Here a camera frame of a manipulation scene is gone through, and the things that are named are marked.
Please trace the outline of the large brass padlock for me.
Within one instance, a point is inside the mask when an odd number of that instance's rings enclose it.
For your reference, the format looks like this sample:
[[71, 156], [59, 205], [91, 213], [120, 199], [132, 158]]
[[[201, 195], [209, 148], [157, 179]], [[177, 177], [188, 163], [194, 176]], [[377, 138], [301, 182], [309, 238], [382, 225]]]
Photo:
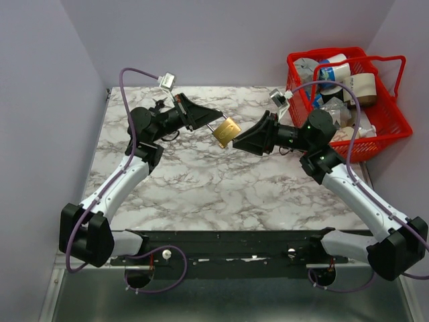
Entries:
[[223, 118], [225, 120], [216, 129], [214, 129], [210, 124], [207, 124], [206, 126], [218, 141], [219, 146], [222, 149], [225, 149], [227, 148], [228, 144], [239, 135], [241, 128], [231, 117], [224, 115]]

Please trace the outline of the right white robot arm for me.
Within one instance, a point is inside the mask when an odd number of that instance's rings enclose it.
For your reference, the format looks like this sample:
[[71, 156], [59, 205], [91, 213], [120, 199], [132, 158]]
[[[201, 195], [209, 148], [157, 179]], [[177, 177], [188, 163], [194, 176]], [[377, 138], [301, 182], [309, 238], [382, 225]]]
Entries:
[[318, 263], [331, 256], [365, 262], [382, 278], [393, 281], [425, 255], [428, 225], [392, 207], [360, 180], [330, 145], [336, 132], [330, 114], [313, 110], [302, 127], [282, 125], [266, 111], [251, 128], [233, 140], [235, 149], [261, 156], [278, 146], [303, 152], [305, 173], [338, 196], [369, 228], [370, 236], [323, 229], [308, 246]]

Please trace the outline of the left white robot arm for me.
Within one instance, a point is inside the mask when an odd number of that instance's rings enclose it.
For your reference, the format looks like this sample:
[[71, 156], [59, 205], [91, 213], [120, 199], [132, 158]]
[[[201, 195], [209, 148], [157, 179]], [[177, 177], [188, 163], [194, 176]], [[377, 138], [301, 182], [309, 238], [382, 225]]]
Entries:
[[77, 205], [67, 204], [60, 215], [59, 250], [68, 259], [77, 258], [101, 267], [115, 256], [143, 264], [149, 250], [141, 233], [113, 231], [110, 223], [123, 201], [159, 164], [164, 149], [156, 142], [181, 128], [193, 131], [221, 118], [223, 113], [197, 105], [185, 94], [174, 97], [173, 108], [162, 112], [163, 101], [149, 109], [130, 112], [127, 132], [130, 142], [118, 167], [91, 196]]

